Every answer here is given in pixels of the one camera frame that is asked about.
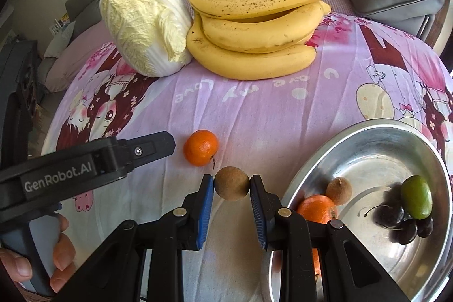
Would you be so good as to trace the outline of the person left hand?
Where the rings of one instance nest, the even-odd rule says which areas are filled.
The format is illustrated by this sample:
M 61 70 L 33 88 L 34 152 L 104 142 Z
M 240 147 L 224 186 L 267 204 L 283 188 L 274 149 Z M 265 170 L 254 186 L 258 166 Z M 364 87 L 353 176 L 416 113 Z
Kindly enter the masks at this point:
M 75 247 L 65 230 L 68 219 L 53 213 L 1 233 L 1 246 L 21 261 L 27 276 L 11 271 L 26 290 L 52 297 L 75 272 Z

